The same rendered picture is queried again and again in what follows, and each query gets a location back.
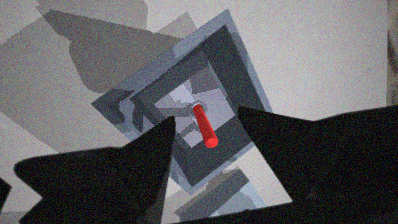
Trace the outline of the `red peg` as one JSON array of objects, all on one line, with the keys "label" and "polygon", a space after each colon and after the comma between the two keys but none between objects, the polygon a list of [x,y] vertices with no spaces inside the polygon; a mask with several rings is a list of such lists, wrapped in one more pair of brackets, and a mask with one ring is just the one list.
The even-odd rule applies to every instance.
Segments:
[{"label": "red peg", "polygon": [[193,111],[199,125],[205,146],[207,148],[213,148],[218,144],[218,139],[201,107],[200,104],[193,107]]}]

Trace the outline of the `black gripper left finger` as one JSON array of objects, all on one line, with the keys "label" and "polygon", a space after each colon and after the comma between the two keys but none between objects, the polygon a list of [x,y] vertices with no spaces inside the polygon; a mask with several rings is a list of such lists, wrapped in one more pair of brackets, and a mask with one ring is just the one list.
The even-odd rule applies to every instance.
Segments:
[{"label": "black gripper left finger", "polygon": [[47,193],[112,186],[141,224],[161,224],[176,137],[169,116],[129,144],[41,155],[18,161],[14,174]]}]

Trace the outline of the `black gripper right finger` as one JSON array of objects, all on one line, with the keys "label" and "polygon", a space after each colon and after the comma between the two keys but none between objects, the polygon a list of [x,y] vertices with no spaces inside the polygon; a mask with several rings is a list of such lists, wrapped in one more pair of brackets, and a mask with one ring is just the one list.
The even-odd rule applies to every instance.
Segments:
[{"label": "black gripper right finger", "polygon": [[317,189],[352,135],[398,127],[398,104],[317,121],[242,106],[238,118],[296,202],[318,196]]}]

